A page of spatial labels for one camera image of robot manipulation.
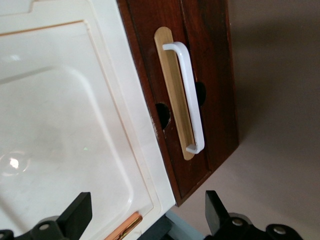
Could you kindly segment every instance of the white plastic panel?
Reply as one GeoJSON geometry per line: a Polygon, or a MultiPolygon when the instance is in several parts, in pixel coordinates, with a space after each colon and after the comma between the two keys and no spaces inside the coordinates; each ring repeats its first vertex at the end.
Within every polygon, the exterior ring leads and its hole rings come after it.
{"type": "Polygon", "coordinates": [[[34,0],[0,0],[0,16],[28,13],[34,0]]]}
{"type": "Polygon", "coordinates": [[[28,231],[90,191],[81,239],[138,211],[136,240],[175,200],[116,0],[33,1],[0,15],[0,45],[0,229],[28,231]]]}
{"type": "Polygon", "coordinates": [[[22,234],[80,192],[91,192],[94,216],[82,239],[150,211],[86,25],[3,35],[0,45],[1,227],[22,234]]]}

